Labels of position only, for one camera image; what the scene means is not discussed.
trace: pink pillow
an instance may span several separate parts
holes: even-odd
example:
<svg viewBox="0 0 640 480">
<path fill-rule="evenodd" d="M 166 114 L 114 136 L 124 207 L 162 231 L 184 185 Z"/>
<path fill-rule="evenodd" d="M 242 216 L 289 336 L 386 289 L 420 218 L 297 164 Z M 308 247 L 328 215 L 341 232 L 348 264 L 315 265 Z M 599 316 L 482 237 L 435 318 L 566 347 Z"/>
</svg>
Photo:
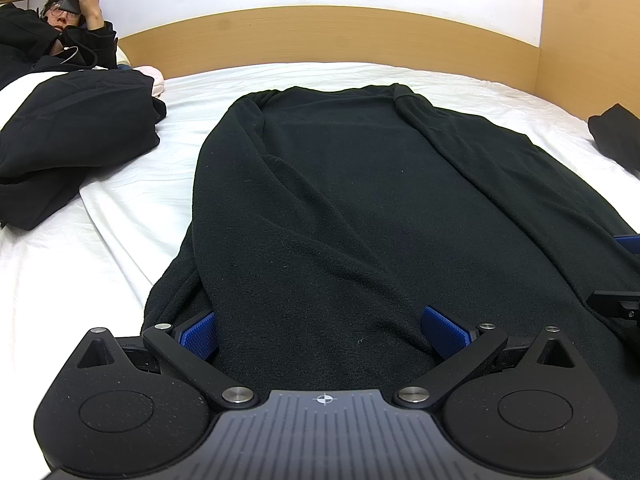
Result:
<svg viewBox="0 0 640 480">
<path fill-rule="evenodd" d="M 142 72 L 144 75 L 148 75 L 154 79 L 154 87 L 151 91 L 153 97 L 159 97 L 164 92 L 164 77 L 162 72 L 152 66 L 138 66 L 134 70 Z"/>
</svg>

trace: wooden headboard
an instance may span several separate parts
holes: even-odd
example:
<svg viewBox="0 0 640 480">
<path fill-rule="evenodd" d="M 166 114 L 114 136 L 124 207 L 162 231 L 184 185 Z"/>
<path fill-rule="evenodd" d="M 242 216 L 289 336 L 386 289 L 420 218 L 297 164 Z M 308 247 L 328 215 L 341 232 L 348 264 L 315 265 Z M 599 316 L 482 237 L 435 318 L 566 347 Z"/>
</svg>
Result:
<svg viewBox="0 0 640 480">
<path fill-rule="evenodd" d="M 545 0 L 540 47 L 433 16 L 366 7 L 237 10 L 119 45 L 166 78 L 268 62 L 363 61 L 457 73 L 539 95 L 586 119 L 640 115 L 640 0 Z"/>
<path fill-rule="evenodd" d="M 535 93 L 581 119 L 640 117 L 640 0 L 545 0 Z"/>
</svg>

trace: black clothing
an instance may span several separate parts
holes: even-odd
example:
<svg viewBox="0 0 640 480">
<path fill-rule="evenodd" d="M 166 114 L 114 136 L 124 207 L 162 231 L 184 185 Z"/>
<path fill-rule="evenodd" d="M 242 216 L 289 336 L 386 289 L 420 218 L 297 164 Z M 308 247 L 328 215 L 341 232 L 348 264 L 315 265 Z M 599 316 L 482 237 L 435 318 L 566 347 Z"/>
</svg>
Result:
<svg viewBox="0 0 640 480">
<path fill-rule="evenodd" d="M 236 101 L 207 137 L 193 221 L 148 327 L 216 313 L 223 372 L 258 391 L 379 388 L 433 367 L 427 304 L 575 341 L 621 414 L 602 466 L 635 478 L 638 340 L 585 300 L 640 290 L 632 230 L 598 193 L 488 120 L 401 85 Z"/>
<path fill-rule="evenodd" d="M 6 4 L 0 7 L 0 89 L 29 72 L 93 68 L 116 68 L 116 33 L 109 22 L 96 30 L 69 26 L 58 32 L 39 18 L 34 10 Z M 77 47 L 69 53 L 49 56 L 56 40 L 63 46 Z"/>
<path fill-rule="evenodd" d="M 153 83 L 137 70 L 83 70 L 37 85 L 0 132 L 0 222 L 33 229 L 92 168 L 156 147 L 166 107 Z"/>
<path fill-rule="evenodd" d="M 600 153 L 628 171 L 640 171 L 640 119 L 621 104 L 589 117 L 589 131 Z"/>
</svg>

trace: blue gripper pad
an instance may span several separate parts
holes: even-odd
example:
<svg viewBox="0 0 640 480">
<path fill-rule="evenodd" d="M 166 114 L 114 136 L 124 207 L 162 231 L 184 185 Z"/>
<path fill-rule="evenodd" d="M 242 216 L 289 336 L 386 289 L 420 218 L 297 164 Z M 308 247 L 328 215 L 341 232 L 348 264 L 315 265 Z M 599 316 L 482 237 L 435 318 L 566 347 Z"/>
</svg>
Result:
<svg viewBox="0 0 640 480">
<path fill-rule="evenodd" d="M 430 306 L 422 312 L 421 325 L 425 338 L 443 359 L 471 344 L 471 336 L 466 330 Z"/>
<path fill-rule="evenodd" d="M 614 236 L 616 241 L 632 254 L 640 254 L 640 235 Z"/>
<path fill-rule="evenodd" d="M 199 322 L 184 330 L 178 342 L 200 359 L 207 359 L 218 348 L 216 317 L 212 312 Z"/>
</svg>

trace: smartphone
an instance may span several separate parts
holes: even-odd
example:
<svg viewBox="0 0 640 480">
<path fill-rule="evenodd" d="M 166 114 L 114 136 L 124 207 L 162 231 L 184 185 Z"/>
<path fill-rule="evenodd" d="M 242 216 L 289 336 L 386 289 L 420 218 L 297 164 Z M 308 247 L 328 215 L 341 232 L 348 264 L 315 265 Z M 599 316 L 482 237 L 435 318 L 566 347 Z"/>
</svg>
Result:
<svg viewBox="0 0 640 480">
<path fill-rule="evenodd" d="M 74 14 L 81 14 L 80 10 L 80 2 L 78 0 L 62 0 L 60 4 L 61 10 L 66 10 L 66 12 L 72 12 Z"/>
</svg>

